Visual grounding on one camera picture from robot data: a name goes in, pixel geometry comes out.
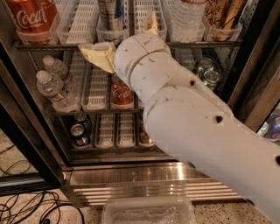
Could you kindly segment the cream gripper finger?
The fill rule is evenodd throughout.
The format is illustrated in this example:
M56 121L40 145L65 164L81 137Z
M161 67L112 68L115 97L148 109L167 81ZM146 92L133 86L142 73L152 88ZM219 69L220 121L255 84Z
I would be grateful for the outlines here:
M142 22L142 33L158 35L158 22L156 12L154 10L147 11L147 14Z
M79 44L78 48L88 62L110 74L115 72L114 57L116 47L113 42Z

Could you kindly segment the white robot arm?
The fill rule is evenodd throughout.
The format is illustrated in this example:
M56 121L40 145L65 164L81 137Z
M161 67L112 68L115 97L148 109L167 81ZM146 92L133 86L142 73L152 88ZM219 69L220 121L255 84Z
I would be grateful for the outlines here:
M280 223L280 147L238 121L154 33L120 45L81 44L84 58L116 74L142 104L144 128L166 154L230 187Z

